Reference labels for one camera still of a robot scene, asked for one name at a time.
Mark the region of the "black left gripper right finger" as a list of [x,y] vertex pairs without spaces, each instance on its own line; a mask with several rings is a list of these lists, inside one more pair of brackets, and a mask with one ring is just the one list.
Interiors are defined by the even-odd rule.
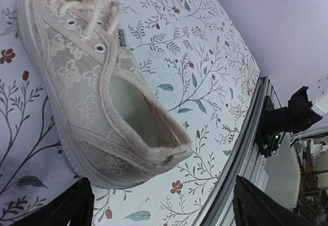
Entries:
[[315,225],[284,208],[244,177],[236,176],[233,197],[236,225]]

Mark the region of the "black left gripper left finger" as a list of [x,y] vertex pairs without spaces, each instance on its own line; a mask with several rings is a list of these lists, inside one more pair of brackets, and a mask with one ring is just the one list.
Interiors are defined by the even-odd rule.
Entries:
[[82,177],[50,203],[12,225],[92,225],[94,194],[88,178]]

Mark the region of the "white lace sneaker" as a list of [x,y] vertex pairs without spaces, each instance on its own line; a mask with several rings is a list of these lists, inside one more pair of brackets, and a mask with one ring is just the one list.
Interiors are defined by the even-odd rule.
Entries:
[[129,189],[175,168],[192,155],[183,127],[148,88],[125,31],[107,33],[116,11],[109,0],[92,34],[80,36],[91,10],[67,1],[17,0],[23,44],[44,82],[55,126],[75,172],[100,188]]

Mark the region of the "white shoelace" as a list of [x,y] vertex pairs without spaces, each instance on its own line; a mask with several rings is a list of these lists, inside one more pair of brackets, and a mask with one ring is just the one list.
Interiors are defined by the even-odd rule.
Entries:
[[[54,6],[57,2],[62,0],[47,0],[46,4],[48,7]],[[109,6],[114,7],[116,9],[112,20],[109,22],[109,26],[107,29],[107,33],[112,35],[114,30],[117,28],[119,23],[119,19],[122,14],[122,6],[118,1],[109,0]],[[101,10],[103,8],[103,0],[95,0],[95,4],[91,3],[83,3],[79,1],[67,1],[66,3],[62,4],[58,9],[58,16],[63,16],[66,11],[70,8],[76,8],[77,10],[91,10],[92,15],[90,20],[88,21],[86,27],[80,31],[80,36],[87,39],[91,36],[95,26],[97,25],[98,18],[101,14]]]

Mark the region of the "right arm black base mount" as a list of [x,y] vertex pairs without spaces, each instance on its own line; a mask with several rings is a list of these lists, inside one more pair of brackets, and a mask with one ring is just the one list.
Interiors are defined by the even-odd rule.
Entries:
[[284,133],[300,133],[323,119],[327,109],[318,106],[324,94],[313,98],[308,86],[301,87],[288,101],[288,105],[275,108],[269,96],[264,98],[264,105],[256,131],[255,143],[261,155],[272,156],[279,148]]

